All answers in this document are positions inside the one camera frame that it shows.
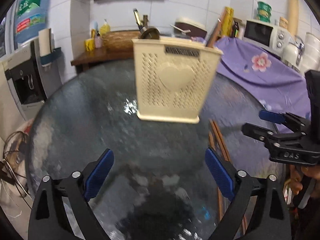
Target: white wire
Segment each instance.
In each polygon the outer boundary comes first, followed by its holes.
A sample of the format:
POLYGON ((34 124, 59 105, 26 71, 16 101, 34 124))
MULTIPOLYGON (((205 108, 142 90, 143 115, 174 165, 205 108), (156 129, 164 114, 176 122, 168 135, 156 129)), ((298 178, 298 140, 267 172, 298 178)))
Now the white wire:
POLYGON ((22 188, 22 190, 24 191, 24 193, 26 193, 26 195, 32 200, 32 198, 31 198, 31 196, 29 195, 29 193, 24 189, 24 187, 21 185, 21 183, 20 183, 20 181, 18 180, 18 178, 17 178, 17 176, 16 176, 16 174, 14 174, 14 171, 12 170, 12 168, 11 168, 11 166, 10 166, 10 164, 7 162, 7 160, 6 159, 3 159, 6 163, 7 163, 7 165, 9 166, 9 168, 10 168, 10 170, 11 170, 11 172, 12 172, 12 174, 13 174, 13 176, 15 177, 15 179, 16 179, 16 181, 17 181, 17 183, 18 183, 18 185, 22 188))
POLYGON ((9 198, 12 200, 12 202, 20 209, 20 214, 19 214, 19 215, 15 216, 15 217, 10 216, 10 215, 8 215, 8 216, 9 216, 9 217, 12 217, 12 218, 17 218, 17 217, 19 217, 19 216, 22 214, 22 210, 21 210, 21 208, 14 202, 14 200, 10 197, 10 195, 8 194, 7 190, 5 189, 5 186, 4 186, 4 183, 3 183, 3 180, 2 180, 2 179, 1 179, 1 182, 2 182, 2 184, 0 184, 0 192, 1 192, 1 185, 2 185, 4 191, 7 193, 8 197, 9 197, 9 198))

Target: human hand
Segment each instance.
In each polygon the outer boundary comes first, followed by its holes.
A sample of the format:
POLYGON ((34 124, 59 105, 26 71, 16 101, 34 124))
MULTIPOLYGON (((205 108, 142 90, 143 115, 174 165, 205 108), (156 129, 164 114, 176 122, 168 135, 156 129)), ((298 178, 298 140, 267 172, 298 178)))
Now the human hand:
MULTIPOLYGON (((320 198, 320 165, 314 167, 301 167, 301 171, 304 175, 317 180, 315 189, 311 193, 311 198, 320 198)), ((302 190, 302 176, 297 171, 294 165, 290 165, 290 183, 289 187, 294 195, 297 195, 302 190)))

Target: kettle handle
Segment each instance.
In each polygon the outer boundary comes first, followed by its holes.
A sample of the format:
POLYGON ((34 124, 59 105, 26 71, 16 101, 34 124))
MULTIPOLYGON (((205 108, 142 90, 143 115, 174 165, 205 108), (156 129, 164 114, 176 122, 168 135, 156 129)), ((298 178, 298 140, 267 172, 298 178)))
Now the kettle handle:
POLYGON ((295 38, 297 38, 297 39, 299 39, 301 41, 301 43, 299 45, 299 53, 298 53, 297 60, 296 60, 296 65, 299 66, 300 61, 301 61, 301 57, 302 57, 302 55, 304 53, 304 50, 305 50, 305 45, 303 43, 302 38, 300 38, 300 36, 295 35, 295 38))

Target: white microwave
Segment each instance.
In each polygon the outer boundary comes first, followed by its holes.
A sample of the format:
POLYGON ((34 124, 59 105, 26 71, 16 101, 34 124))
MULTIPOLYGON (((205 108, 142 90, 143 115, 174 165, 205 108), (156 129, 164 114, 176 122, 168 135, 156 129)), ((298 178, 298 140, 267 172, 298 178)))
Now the white microwave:
POLYGON ((243 41, 259 46, 273 54, 282 56, 284 48, 294 38, 287 29, 259 20, 247 20, 243 41))

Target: electric kettle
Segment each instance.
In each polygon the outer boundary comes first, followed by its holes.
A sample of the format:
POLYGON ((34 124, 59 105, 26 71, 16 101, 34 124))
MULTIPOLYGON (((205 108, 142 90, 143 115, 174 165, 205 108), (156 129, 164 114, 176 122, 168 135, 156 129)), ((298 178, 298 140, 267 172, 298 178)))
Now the electric kettle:
POLYGON ((299 36, 296 35, 295 38, 301 41, 300 44, 298 45, 295 41, 294 43, 289 41, 288 45, 284 48, 281 61, 288 67, 299 72, 299 64, 304 53, 305 46, 303 40, 299 36))

